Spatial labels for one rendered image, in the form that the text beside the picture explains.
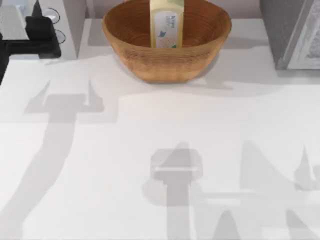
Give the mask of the microwave knob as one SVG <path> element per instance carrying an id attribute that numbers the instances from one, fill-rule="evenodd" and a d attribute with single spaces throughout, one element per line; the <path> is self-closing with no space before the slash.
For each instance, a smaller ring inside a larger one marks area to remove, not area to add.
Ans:
<path id="1" fill-rule="evenodd" d="M 50 7 L 43 10 L 42 15 L 44 17 L 49 18 L 53 24 L 57 24 L 61 19 L 59 12 L 54 8 L 50 8 Z"/>
<path id="2" fill-rule="evenodd" d="M 55 29 L 55 35 L 60 45 L 66 41 L 66 35 L 61 30 Z"/>

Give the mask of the pale yellow bottle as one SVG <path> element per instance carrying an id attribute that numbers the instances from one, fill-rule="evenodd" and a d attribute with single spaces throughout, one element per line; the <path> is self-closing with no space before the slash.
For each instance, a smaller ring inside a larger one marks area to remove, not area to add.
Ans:
<path id="1" fill-rule="evenodd" d="M 149 0 L 150 46 L 183 46 L 185 0 Z"/>

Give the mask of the wooden bowl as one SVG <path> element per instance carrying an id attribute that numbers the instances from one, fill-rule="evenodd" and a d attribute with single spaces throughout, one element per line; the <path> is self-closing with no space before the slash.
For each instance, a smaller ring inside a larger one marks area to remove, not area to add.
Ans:
<path id="1" fill-rule="evenodd" d="M 147 83 L 185 83 L 218 55 L 232 29 L 230 15 L 208 0 L 184 0 L 181 48 L 153 48 L 150 0 L 126 0 L 111 8 L 102 29 L 119 60 Z"/>

